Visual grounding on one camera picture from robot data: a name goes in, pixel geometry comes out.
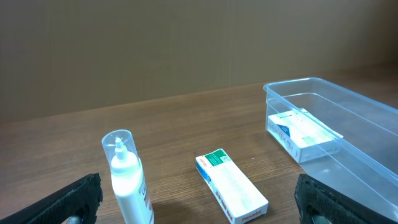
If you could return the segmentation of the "white blue medicine box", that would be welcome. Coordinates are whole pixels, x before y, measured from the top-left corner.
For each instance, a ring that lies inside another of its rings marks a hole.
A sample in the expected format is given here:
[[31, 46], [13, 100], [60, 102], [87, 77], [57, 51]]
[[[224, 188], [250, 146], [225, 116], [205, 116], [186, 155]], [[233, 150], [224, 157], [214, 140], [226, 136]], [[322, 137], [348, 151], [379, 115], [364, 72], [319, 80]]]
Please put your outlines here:
[[334, 139], [343, 137], [335, 131], [329, 132], [305, 108], [268, 116], [267, 130], [297, 163], [337, 153], [340, 147]]

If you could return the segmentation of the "white green Panadol box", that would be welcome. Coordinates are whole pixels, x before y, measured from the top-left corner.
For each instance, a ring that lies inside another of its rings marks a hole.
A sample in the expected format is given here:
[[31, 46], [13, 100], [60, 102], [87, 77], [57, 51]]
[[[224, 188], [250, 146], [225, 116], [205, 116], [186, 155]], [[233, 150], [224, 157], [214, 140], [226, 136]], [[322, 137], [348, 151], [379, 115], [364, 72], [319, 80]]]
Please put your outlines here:
[[231, 224], [244, 224], [267, 213], [269, 201], [224, 149], [195, 160], [197, 170]]

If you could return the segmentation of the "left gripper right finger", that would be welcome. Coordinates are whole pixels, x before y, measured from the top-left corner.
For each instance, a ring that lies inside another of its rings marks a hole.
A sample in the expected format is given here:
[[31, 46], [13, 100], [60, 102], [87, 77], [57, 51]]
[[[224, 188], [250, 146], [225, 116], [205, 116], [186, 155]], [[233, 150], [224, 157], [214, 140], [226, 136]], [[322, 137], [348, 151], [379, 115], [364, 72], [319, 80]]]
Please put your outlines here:
[[294, 198], [300, 224], [397, 224], [307, 174], [299, 175]]

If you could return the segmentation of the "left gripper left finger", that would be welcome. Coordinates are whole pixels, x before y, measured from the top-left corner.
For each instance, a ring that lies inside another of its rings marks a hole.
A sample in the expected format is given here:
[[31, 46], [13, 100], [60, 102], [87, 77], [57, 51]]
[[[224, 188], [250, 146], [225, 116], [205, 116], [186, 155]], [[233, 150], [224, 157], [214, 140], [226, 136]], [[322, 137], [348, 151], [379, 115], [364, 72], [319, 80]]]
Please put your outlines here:
[[88, 174], [36, 203], [1, 219], [2, 224], [95, 224], [103, 201], [101, 178]]

